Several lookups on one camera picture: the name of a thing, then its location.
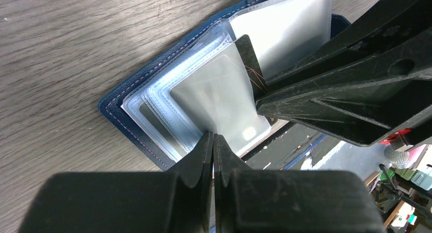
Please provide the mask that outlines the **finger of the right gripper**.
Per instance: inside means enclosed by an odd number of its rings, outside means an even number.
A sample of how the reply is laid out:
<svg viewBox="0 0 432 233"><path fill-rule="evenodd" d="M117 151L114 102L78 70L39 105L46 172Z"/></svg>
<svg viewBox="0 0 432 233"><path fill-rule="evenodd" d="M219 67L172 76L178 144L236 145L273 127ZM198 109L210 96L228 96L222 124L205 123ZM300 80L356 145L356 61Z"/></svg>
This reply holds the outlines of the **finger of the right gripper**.
<svg viewBox="0 0 432 233"><path fill-rule="evenodd" d="M408 130L431 139L431 33L283 87L256 102L258 113L300 123L358 146Z"/></svg>
<svg viewBox="0 0 432 233"><path fill-rule="evenodd" d="M379 0L314 53L273 77L276 90L382 54L431 27L431 0Z"/></svg>

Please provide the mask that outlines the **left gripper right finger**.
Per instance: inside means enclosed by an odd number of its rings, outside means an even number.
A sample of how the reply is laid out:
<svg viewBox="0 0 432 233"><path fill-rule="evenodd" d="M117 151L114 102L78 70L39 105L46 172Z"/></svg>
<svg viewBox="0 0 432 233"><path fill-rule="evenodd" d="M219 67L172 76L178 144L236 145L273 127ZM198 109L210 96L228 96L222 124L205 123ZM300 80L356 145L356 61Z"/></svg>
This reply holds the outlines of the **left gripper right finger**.
<svg viewBox="0 0 432 233"><path fill-rule="evenodd" d="M256 232L253 204L255 172L230 148L226 139L215 134L213 141L215 231Z"/></svg>

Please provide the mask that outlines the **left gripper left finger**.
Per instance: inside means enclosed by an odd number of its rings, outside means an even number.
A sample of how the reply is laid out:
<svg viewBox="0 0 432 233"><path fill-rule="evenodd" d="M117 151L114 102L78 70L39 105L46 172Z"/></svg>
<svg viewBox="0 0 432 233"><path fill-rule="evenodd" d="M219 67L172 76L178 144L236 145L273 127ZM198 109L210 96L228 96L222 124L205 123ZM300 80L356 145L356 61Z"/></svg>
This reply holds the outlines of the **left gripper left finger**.
<svg viewBox="0 0 432 233"><path fill-rule="evenodd" d="M214 133L205 132L185 157L169 169L178 175L170 232L209 232Z"/></svg>

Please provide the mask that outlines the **grey credit card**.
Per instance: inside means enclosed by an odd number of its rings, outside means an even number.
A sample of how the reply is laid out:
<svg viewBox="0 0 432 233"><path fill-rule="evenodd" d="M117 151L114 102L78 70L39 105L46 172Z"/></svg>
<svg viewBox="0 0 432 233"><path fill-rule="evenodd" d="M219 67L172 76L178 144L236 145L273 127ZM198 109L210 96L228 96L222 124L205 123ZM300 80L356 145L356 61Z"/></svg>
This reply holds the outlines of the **grey credit card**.
<svg viewBox="0 0 432 233"><path fill-rule="evenodd" d="M271 130L255 106L255 98L267 92L251 39L242 35L175 85L169 95L200 132L224 136L241 156Z"/></svg>

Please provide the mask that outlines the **blue leather card holder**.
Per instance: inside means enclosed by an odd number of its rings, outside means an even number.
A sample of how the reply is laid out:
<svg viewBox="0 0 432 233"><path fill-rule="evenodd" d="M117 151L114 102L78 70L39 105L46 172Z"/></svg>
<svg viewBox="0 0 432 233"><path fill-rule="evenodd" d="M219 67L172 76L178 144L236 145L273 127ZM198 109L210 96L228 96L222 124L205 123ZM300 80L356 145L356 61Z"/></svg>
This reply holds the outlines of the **blue leather card holder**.
<svg viewBox="0 0 432 233"><path fill-rule="evenodd" d="M98 109L162 170L206 131L241 156L271 131L255 107L266 83L348 26L332 0L242 0L121 82Z"/></svg>

